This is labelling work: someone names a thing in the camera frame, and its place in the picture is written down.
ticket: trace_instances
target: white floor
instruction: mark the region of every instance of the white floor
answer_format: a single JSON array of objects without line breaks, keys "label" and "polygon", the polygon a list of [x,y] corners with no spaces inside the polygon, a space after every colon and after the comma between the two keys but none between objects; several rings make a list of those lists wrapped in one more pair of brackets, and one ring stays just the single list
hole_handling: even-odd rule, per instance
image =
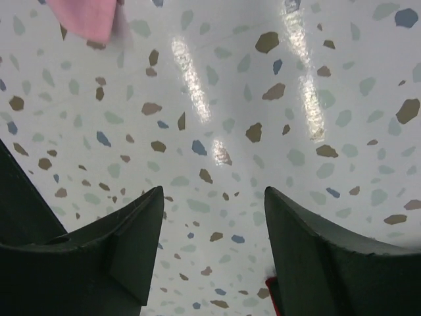
[{"label": "white floor", "polygon": [[65,227],[164,187],[142,315],[274,315],[267,186],[421,244],[421,3],[316,1],[126,0],[106,47],[0,4],[0,137]]}]

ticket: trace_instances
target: blue speck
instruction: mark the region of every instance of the blue speck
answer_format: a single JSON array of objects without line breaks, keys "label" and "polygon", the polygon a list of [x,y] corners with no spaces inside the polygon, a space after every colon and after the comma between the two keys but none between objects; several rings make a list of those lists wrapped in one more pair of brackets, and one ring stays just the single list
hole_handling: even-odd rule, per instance
[{"label": "blue speck", "polygon": [[2,79],[0,79],[0,90],[1,91],[6,91],[6,85],[5,85],[5,82],[2,81]]},{"label": "blue speck", "polygon": [[330,193],[334,198],[338,199],[341,196],[341,194],[338,191],[335,191],[334,189],[327,188],[326,191],[328,191],[328,193]]},{"label": "blue speck", "polygon": [[12,135],[16,135],[18,133],[18,127],[14,122],[7,123],[7,129],[9,130],[9,133]]},{"label": "blue speck", "polygon": [[207,156],[208,152],[206,151],[203,144],[200,140],[193,140],[193,144],[191,145],[191,150],[193,150],[196,154],[200,156]]},{"label": "blue speck", "polygon": [[215,288],[215,292],[219,295],[225,295],[226,292],[221,288]]},{"label": "blue speck", "polygon": [[301,0],[285,0],[285,7],[287,13],[295,12],[300,9]]},{"label": "blue speck", "polygon": [[152,2],[157,7],[162,7],[164,5],[164,0],[152,0]]},{"label": "blue speck", "polygon": [[163,121],[161,121],[161,120],[159,120],[158,121],[158,126],[159,126],[159,128],[164,128],[164,129],[166,129],[166,128],[168,128],[169,126],[167,125],[167,124],[165,124]]},{"label": "blue speck", "polygon": [[418,14],[412,9],[397,11],[395,14],[396,26],[412,28],[418,22]]},{"label": "blue speck", "polygon": [[100,131],[97,132],[97,140],[104,146],[111,147],[111,143],[108,141],[108,138],[106,137],[106,135],[104,135],[104,133]]},{"label": "blue speck", "polygon": [[281,70],[281,67],[282,67],[282,61],[278,59],[277,61],[274,62],[274,74],[278,74],[279,70]]},{"label": "blue speck", "polygon": [[244,237],[238,235],[232,235],[231,240],[237,244],[244,244]]}]

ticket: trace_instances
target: red object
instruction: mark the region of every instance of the red object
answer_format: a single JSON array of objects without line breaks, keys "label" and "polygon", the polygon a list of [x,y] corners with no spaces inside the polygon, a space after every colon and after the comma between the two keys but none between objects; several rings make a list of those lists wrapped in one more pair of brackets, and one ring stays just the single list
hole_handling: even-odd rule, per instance
[{"label": "red object", "polygon": [[266,284],[266,286],[267,286],[267,287],[268,287],[268,289],[269,289],[270,299],[272,300],[272,303],[274,304],[274,308],[275,308],[276,316],[281,316],[281,313],[279,312],[278,306],[276,306],[276,304],[275,304],[275,300],[274,300],[274,297],[273,297],[273,293],[272,293],[272,291],[270,290],[270,285],[271,285],[272,283],[274,283],[274,282],[277,282],[277,281],[278,281],[278,280],[276,279],[276,276],[274,276],[274,277],[272,277],[272,278],[268,278],[268,279],[266,280],[265,284]]}]

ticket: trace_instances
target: terrazzo floor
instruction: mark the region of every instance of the terrazzo floor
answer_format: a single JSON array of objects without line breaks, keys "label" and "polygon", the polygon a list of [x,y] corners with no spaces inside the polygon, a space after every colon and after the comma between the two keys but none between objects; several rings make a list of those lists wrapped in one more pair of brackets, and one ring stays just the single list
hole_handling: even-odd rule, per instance
[{"label": "terrazzo floor", "polygon": [[68,230],[164,187],[143,316],[274,315],[267,186],[421,245],[419,1],[119,0],[106,46],[44,2],[0,4],[0,137]]}]

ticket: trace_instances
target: pink towel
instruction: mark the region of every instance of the pink towel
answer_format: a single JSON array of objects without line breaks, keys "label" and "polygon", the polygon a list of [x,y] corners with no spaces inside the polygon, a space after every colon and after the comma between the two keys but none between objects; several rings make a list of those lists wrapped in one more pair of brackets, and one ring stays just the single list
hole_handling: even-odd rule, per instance
[{"label": "pink towel", "polygon": [[47,0],[68,31],[97,43],[110,41],[117,0]]}]

